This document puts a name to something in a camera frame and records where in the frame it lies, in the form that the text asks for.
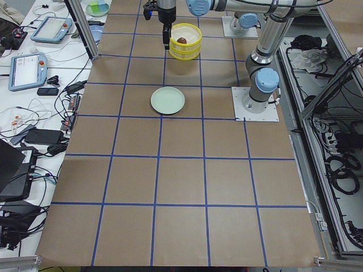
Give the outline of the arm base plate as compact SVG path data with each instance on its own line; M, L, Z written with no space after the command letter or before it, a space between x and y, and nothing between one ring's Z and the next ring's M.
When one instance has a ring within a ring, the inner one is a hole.
M249 40L256 40L258 38L256 27L242 28L235 16L223 16L222 26L224 38Z
M260 103L250 98L249 87L232 87L231 91L236 121L279 122L272 94L268 101Z

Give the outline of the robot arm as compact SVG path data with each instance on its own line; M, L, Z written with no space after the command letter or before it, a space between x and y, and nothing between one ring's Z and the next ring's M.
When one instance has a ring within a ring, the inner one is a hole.
M256 13L236 12L231 26L236 31L242 31L250 28L261 28L261 23Z
M203 16L209 11L251 12L267 16L258 44L246 61L247 69L250 69L253 63L260 68L272 62L273 55L293 18L329 3L330 1L186 1L189 12L194 16ZM153 11L158 13L158 19L163 24L163 44L164 48L169 50L171 28L176 20L176 1L147 1L143 6L146 20L151 18Z

